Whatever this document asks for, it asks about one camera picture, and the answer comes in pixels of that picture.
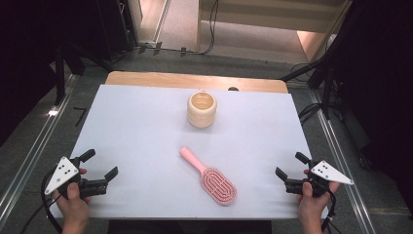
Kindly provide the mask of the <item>beige wooden shelf unit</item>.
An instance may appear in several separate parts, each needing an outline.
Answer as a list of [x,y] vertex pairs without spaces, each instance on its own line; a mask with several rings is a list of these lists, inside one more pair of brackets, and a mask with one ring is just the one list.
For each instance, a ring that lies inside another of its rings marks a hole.
[[217,21],[296,30],[307,61],[337,34],[353,0],[218,0]]

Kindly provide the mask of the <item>metal floor rail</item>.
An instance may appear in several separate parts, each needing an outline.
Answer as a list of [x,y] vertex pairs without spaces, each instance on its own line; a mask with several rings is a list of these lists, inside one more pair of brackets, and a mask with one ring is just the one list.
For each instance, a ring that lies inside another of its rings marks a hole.
[[[320,125],[323,129],[324,135],[328,142],[330,151],[332,153],[332,158],[337,166],[337,169],[349,178],[354,178],[350,170],[350,167],[347,163],[345,154],[342,150],[342,147],[336,137],[336,134],[333,130],[330,120],[327,120],[321,110],[317,112],[317,116],[320,122]],[[364,200],[361,197],[361,194],[358,190],[357,184],[353,185],[345,184],[344,185],[346,193],[349,197],[352,210],[356,216],[358,225],[362,234],[377,234],[377,231],[373,225],[371,216],[367,207],[364,204]]]
[[79,75],[63,81],[64,95],[55,105],[46,95],[0,147],[0,231],[40,159],[56,124],[70,100]]

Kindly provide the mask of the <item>black metal stand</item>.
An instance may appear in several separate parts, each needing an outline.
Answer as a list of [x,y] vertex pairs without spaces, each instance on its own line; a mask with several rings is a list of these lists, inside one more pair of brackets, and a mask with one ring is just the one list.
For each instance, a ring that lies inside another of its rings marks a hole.
[[65,76],[64,64],[67,63],[70,70],[75,74],[83,75],[85,66],[81,58],[87,58],[102,67],[108,72],[114,70],[113,66],[105,62],[103,59],[81,47],[80,45],[71,42],[60,42],[55,48],[55,66],[56,66],[56,101],[55,105],[59,105],[65,96]]
[[321,101],[308,105],[298,114],[301,124],[306,123],[319,110],[322,111],[327,120],[330,119],[329,108],[335,108],[335,103],[330,101],[331,93],[334,91],[334,68],[331,64],[331,58],[332,54],[326,52],[317,60],[304,63],[303,67],[293,70],[280,78],[280,81],[288,82],[309,71],[313,71],[313,74],[307,81],[308,88],[312,90],[323,84]]

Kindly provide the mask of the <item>cream ribbed cup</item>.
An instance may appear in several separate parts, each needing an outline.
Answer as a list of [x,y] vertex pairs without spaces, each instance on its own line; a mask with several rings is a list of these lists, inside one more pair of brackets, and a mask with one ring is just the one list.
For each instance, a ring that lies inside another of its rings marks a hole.
[[206,128],[213,124],[217,110],[215,97],[207,92],[192,94],[187,100],[187,120],[196,128]]

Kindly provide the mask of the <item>person's right hand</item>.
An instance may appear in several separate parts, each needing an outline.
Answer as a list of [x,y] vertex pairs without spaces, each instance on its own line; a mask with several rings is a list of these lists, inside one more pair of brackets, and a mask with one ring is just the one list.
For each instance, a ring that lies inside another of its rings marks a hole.
[[304,182],[302,195],[297,196],[299,202],[298,216],[303,225],[319,225],[321,227],[321,214],[330,200],[330,194],[324,193],[318,198],[313,197],[313,187],[310,182]]

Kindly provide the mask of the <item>pink hairbrush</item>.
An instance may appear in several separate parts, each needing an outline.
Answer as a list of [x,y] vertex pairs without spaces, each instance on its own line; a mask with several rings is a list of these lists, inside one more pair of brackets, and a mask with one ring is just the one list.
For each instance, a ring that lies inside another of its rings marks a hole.
[[179,154],[201,174],[203,190],[219,205],[228,206],[237,197],[235,185],[216,168],[206,167],[197,156],[187,147],[182,147]]

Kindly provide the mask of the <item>black cabinet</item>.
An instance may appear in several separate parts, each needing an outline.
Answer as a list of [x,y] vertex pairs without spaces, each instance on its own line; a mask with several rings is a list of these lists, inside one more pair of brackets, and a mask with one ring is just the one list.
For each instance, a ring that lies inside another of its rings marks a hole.
[[97,0],[107,47],[106,59],[136,46],[130,0]]

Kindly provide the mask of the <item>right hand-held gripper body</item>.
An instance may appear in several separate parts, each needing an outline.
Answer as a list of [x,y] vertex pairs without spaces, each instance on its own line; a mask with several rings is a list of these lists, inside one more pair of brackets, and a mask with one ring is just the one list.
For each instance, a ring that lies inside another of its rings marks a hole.
[[303,184],[309,182],[313,188],[313,196],[318,198],[329,190],[329,183],[332,181],[349,185],[354,184],[352,179],[339,172],[330,164],[325,161],[320,161],[309,169],[306,178],[286,178],[284,185],[287,193],[302,195]]

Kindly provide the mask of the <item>white table mat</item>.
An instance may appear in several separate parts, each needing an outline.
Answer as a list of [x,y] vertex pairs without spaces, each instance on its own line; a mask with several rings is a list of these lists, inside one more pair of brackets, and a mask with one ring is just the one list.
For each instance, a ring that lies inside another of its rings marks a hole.
[[[205,129],[187,120],[191,89],[102,85],[72,154],[89,149],[86,177],[118,175],[106,194],[94,197],[98,218],[284,219],[298,204],[275,170],[303,178],[295,155],[310,152],[291,95],[215,91],[217,112]],[[236,187],[228,206],[217,204],[201,186],[200,173],[179,150],[188,147]]]

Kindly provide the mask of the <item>person's left hand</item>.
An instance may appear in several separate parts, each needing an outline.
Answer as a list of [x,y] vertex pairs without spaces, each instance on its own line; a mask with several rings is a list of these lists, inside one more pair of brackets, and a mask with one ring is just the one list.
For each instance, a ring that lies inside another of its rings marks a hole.
[[65,225],[82,225],[87,227],[90,220],[88,203],[91,199],[82,199],[80,197],[79,185],[76,182],[71,182],[67,186],[66,193],[66,198],[60,198],[60,193],[57,190],[53,193],[53,198],[57,202],[57,207],[63,216],[63,227]]

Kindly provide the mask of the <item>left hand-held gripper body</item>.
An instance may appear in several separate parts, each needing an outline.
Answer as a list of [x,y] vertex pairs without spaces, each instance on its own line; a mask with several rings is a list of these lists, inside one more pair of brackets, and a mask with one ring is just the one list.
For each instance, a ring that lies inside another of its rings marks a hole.
[[88,180],[82,178],[80,174],[80,163],[84,163],[88,160],[89,157],[85,156],[73,159],[62,157],[54,170],[52,178],[44,189],[44,194],[51,195],[57,190],[64,198],[68,198],[67,187],[70,183],[75,182],[79,186],[81,198],[104,195],[108,185],[108,180],[106,178]]

